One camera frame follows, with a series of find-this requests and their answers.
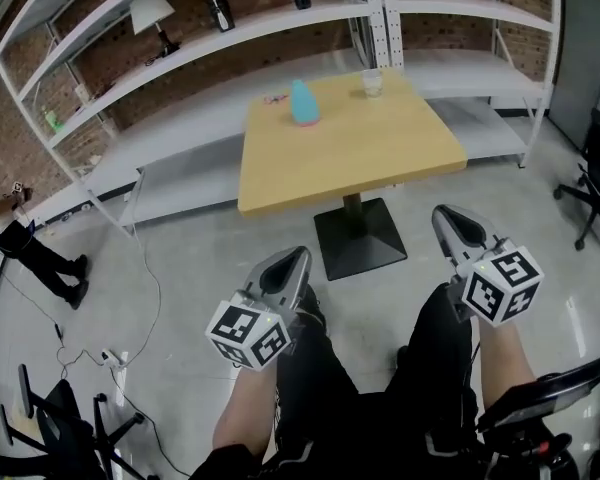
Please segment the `black sleeve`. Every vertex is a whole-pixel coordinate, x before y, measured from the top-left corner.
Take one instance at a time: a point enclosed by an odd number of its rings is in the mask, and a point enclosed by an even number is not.
[[[196,469],[190,480],[246,478],[255,473],[260,463],[243,444],[234,444],[213,450],[207,460]]]

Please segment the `lamp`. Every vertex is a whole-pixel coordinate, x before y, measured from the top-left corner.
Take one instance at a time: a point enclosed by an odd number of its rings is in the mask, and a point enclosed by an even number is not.
[[[151,59],[147,64],[151,64],[158,57],[166,57],[180,49],[178,44],[172,43],[167,37],[167,33],[160,28],[158,22],[175,12],[169,2],[166,0],[132,0],[131,21],[133,23],[133,33],[138,35],[143,30],[155,25],[158,29],[158,36],[162,41],[162,52],[160,55]]]

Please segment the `wooden tabletop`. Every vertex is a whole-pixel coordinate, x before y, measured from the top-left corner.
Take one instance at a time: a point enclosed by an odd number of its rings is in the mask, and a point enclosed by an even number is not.
[[[397,70],[381,96],[360,73],[309,82],[321,119],[293,122],[290,98],[254,100],[247,116],[238,209],[259,215],[463,169],[464,148]]]

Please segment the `clear plastic cup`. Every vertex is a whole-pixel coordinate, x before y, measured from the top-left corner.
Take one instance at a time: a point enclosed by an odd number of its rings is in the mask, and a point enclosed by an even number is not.
[[[362,72],[362,84],[367,98],[377,98],[382,94],[382,71],[365,69]]]

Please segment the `blue bottle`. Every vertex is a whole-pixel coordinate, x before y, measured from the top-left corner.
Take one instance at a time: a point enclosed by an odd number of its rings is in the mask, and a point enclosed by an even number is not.
[[[291,83],[291,114],[299,126],[311,126],[320,120],[316,97],[302,80]]]

